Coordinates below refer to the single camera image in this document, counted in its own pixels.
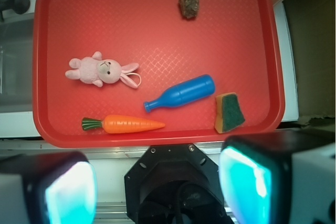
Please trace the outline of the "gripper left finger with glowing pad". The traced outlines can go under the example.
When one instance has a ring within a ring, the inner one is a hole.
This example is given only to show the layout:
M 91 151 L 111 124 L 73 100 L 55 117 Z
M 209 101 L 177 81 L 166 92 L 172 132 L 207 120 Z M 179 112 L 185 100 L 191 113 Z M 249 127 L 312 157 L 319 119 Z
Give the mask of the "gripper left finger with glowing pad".
M 1 223 L 93 223 L 97 197 L 81 152 L 1 157 Z

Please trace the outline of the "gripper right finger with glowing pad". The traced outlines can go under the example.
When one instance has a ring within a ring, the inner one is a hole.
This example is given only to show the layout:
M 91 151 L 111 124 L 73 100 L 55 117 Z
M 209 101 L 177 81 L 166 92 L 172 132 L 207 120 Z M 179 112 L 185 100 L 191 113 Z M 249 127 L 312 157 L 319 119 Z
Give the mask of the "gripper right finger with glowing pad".
M 219 156 L 219 181 L 239 223 L 335 223 L 335 134 L 231 136 Z

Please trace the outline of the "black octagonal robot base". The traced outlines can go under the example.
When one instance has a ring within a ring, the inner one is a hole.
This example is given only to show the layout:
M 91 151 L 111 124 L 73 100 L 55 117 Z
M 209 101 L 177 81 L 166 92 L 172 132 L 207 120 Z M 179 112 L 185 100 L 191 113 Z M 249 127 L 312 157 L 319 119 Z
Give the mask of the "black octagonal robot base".
M 124 176 L 134 223 L 233 223 L 218 165 L 193 144 L 151 146 Z

